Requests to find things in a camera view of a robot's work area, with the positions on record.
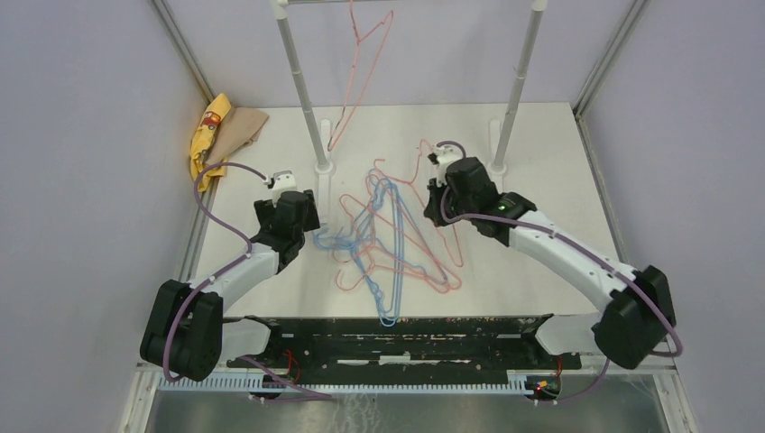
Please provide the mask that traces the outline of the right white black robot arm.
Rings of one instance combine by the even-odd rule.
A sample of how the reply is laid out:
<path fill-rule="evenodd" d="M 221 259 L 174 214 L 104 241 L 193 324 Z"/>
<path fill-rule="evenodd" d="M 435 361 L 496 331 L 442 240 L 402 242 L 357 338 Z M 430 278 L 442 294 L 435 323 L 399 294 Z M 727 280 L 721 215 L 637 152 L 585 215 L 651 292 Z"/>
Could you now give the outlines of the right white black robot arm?
<path fill-rule="evenodd" d="M 521 343 L 521 357 L 543 368 L 557 355 L 597 353 L 628 370 L 650 356 L 682 355 L 677 318 L 666 274 L 649 265 L 638 270 L 596 253 L 558 228 L 516 192 L 499 192 L 475 157 L 432 152 L 423 215 L 435 226 L 470 222 L 477 232 L 542 264 L 578 290 L 591 314 L 545 319 Z"/>

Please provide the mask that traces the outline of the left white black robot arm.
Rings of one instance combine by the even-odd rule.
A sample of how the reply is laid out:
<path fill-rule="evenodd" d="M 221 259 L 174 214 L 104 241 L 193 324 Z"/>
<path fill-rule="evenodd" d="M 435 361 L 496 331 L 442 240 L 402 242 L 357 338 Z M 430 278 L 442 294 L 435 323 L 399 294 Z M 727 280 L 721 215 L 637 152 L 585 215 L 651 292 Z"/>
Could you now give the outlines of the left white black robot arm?
<path fill-rule="evenodd" d="M 305 234 L 320 226 L 314 193 L 287 190 L 253 203 L 260 224 L 231 263 L 196 281 L 165 281 L 158 289 L 140 345 L 140 357 L 169 370 L 176 382 L 206 379 L 221 359 L 224 313 L 249 290 L 298 257 Z"/>

